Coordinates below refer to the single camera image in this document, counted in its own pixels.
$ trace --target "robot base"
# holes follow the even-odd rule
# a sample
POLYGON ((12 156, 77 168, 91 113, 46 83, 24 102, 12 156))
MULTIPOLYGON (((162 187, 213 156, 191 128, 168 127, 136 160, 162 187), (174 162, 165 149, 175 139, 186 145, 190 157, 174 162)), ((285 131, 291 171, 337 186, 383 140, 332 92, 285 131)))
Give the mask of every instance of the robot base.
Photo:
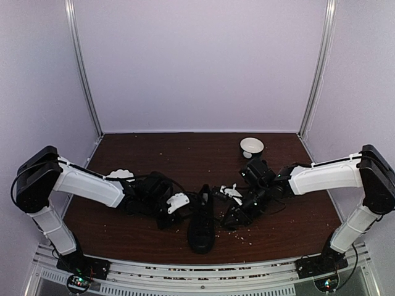
MULTIPOLYGON (((92 267, 92 270, 86 269, 80 275, 87 278, 94 279, 107 279, 107 274, 110 270, 110 262, 103 259, 91 258, 84 256, 84 261, 87 266, 92 267)), ((64 262, 61 260, 57 261, 56 268, 64 271, 70 272, 70 270, 65 266, 64 262)))
POLYGON ((332 273, 348 266, 347 259, 345 258, 334 261, 330 258, 324 259, 322 255, 301 258, 296 260, 295 264, 299 279, 332 273))

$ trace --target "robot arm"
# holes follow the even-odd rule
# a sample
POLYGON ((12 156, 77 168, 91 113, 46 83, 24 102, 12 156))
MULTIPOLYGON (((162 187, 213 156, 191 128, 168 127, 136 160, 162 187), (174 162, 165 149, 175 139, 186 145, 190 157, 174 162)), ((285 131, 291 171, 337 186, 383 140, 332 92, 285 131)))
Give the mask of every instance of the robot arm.
POLYGON ((277 175, 265 161, 256 158, 240 173, 250 190, 241 204, 229 208, 224 226, 252 223, 272 199, 340 187, 364 188, 364 200, 330 235, 322 253, 296 262, 300 278, 334 271, 336 265, 346 267, 344 253, 377 219, 395 208, 395 173, 372 145, 363 146, 360 153, 347 158, 285 167, 277 175))
POLYGON ((143 181, 133 180, 133 174, 118 170, 109 176, 80 168, 47 146, 24 163, 18 170, 15 204, 33 218, 43 234, 55 247, 60 261, 58 268, 76 274, 105 279, 109 267, 106 260, 83 255, 77 238, 53 209, 49 196, 53 191, 76 194, 95 200, 127 214, 143 213, 157 219, 158 227, 175 222, 175 211, 188 204, 184 194, 172 195, 172 184, 160 173, 152 172, 143 181))

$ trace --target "wooden table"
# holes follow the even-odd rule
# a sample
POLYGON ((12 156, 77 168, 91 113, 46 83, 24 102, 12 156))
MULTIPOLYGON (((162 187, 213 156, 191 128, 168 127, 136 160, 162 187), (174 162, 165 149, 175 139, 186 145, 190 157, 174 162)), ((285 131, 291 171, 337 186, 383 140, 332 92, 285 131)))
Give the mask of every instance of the wooden table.
MULTIPOLYGON (((109 174, 119 168, 136 175, 160 171, 198 191, 205 183, 243 186, 239 170, 246 159, 239 142, 246 136, 265 144, 264 159, 277 172, 293 162, 310 162, 295 134, 175 133, 107 134, 89 169, 109 174)), ((158 230, 153 218, 126 216, 88 199, 74 197, 65 216, 84 252, 119 260, 151 263, 214 264, 273 260, 321 251, 330 232, 340 225, 325 191, 285 200, 287 207, 275 215, 264 215, 248 227, 229 232, 216 226, 215 245, 206 255, 194 254, 186 240, 189 221, 158 230)), ((219 215, 228 204, 215 201, 219 215)), ((272 203, 268 213, 281 205, 272 203)))

